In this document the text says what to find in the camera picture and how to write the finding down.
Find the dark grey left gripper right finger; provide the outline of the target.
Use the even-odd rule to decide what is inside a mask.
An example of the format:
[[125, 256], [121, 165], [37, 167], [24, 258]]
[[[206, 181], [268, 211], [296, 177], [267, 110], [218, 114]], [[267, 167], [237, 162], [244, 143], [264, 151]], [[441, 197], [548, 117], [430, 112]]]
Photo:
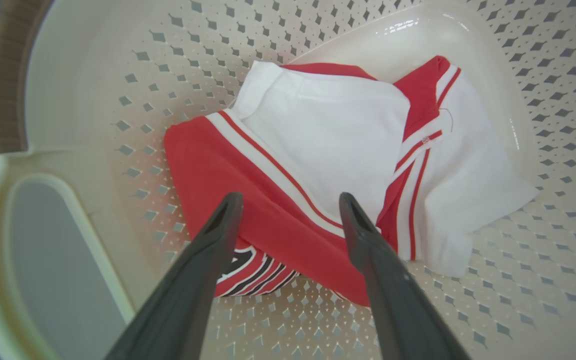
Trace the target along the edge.
[[384, 360], [468, 360], [469, 354], [350, 193], [339, 196], [350, 262], [365, 278]]

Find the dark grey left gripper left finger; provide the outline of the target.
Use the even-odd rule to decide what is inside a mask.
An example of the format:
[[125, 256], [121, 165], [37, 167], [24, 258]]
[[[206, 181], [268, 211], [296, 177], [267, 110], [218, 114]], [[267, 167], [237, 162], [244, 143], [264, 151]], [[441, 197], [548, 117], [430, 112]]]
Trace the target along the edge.
[[108, 360], [198, 360], [217, 281], [234, 258], [243, 195], [227, 194], [158, 283]]

